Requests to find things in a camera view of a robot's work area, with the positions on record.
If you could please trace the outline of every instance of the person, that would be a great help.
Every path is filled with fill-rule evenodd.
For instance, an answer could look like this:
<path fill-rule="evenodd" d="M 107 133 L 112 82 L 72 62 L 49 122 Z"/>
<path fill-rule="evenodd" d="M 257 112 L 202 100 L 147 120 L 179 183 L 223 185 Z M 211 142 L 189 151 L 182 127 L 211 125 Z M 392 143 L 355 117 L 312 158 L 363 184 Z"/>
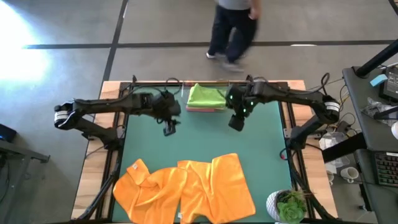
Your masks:
<path fill-rule="evenodd" d="M 222 66 L 230 72 L 243 72 L 237 60 L 250 47 L 261 15 L 261 0 L 218 0 L 211 31 L 208 59 L 222 59 Z M 228 45 L 232 29 L 235 32 Z"/>

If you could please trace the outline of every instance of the dark pants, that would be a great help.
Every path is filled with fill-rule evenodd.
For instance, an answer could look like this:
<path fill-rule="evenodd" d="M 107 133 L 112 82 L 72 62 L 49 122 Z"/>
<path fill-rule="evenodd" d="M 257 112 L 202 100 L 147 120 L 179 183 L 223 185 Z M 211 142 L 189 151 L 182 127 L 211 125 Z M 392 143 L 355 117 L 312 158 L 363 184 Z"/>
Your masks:
<path fill-rule="evenodd" d="M 257 20 L 250 19 L 249 14 L 250 9 L 229 10 L 217 5 L 208 53 L 225 54 L 231 63 L 239 59 L 251 45 L 257 30 Z M 236 30 L 228 46 L 234 27 Z"/>

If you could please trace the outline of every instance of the keyboard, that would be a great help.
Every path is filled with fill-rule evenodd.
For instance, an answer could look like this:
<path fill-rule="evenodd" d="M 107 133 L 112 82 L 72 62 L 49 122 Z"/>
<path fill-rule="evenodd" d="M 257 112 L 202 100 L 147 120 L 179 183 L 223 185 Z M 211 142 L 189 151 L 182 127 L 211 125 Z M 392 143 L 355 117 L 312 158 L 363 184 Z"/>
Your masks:
<path fill-rule="evenodd" d="M 398 153 L 374 152 L 373 167 L 379 185 L 398 187 Z"/>

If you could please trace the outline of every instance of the folded green cloth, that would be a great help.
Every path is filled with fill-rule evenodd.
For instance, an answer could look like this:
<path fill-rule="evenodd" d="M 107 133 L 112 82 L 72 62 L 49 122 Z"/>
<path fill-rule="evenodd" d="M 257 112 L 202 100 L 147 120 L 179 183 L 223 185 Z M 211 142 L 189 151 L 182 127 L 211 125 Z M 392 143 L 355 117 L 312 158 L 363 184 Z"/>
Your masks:
<path fill-rule="evenodd" d="M 225 108 L 224 96 L 226 90 L 216 88 L 206 88 L 195 84 L 189 92 L 187 106 L 191 108 Z"/>

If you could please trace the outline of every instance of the orange towel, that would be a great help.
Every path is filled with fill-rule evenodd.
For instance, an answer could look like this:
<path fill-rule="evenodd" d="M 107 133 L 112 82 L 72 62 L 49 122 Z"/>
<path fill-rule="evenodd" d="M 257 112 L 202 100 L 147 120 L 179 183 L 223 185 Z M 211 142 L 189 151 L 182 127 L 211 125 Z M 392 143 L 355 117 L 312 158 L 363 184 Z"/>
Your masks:
<path fill-rule="evenodd" d="M 180 161 L 188 172 L 181 195 L 181 223 L 200 215 L 212 223 L 228 223 L 256 213 L 236 153 L 214 158 L 211 163 Z"/>
<path fill-rule="evenodd" d="M 173 223 L 181 198 L 181 223 L 204 215 L 212 223 L 226 223 L 256 213 L 235 153 L 212 163 L 180 161 L 178 167 L 153 174 L 138 159 L 113 189 L 115 199 L 134 223 Z"/>
<path fill-rule="evenodd" d="M 138 159 L 116 182 L 113 195 L 134 223 L 173 223 L 187 180 L 187 171 L 177 167 L 149 174 Z"/>

